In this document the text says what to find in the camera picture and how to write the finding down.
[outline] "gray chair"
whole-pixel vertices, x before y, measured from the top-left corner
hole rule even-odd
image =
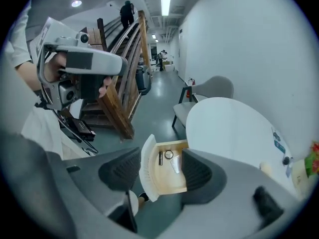
[[[189,102],[182,103],[186,90],[190,91]],[[233,98],[234,85],[226,77],[214,76],[202,84],[184,87],[181,92],[178,105],[175,105],[173,107],[175,113],[174,121],[172,124],[173,127],[177,118],[180,120],[182,125],[186,127],[187,115],[196,104],[195,102],[192,102],[193,94],[202,95],[208,98]]]

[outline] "wooden staircase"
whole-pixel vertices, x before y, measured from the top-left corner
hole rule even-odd
[[[122,138],[132,139],[134,129],[131,119],[140,97],[135,73],[141,55],[142,39],[146,42],[146,32],[142,37],[140,29],[145,26],[136,20],[126,31],[120,31],[107,46],[107,40],[121,25],[120,19],[117,18],[104,26],[100,18],[97,23],[96,29],[84,29],[90,35],[91,46],[126,58],[128,66],[123,75],[112,77],[112,83],[107,87],[104,97],[83,101],[80,119],[92,127],[114,128]]]

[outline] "floor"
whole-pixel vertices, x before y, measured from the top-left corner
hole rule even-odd
[[[175,129],[171,127],[174,112],[172,107],[178,103],[184,82],[177,72],[154,72],[151,90],[141,97],[132,124],[135,129],[133,140],[121,142],[114,130],[95,128],[94,146],[100,153],[107,153],[128,147],[140,147],[153,134],[157,142],[186,139],[185,128],[177,120]],[[143,188],[138,178],[133,192],[139,195]],[[152,203],[147,202],[136,218],[138,234],[154,239],[179,215],[179,195],[161,196]]]

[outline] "white sleeve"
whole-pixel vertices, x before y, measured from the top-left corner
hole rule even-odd
[[[31,1],[25,6],[15,22],[10,36],[10,43],[14,49],[12,54],[12,65],[17,67],[31,60],[25,38],[25,27],[28,21],[28,11],[31,9]]]

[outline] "red fire extinguisher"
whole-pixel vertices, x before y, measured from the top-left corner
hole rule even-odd
[[[192,78],[189,78],[188,80],[188,85],[195,85],[195,80],[192,79]],[[186,97],[189,98],[189,90],[187,90],[187,94],[186,94]]]

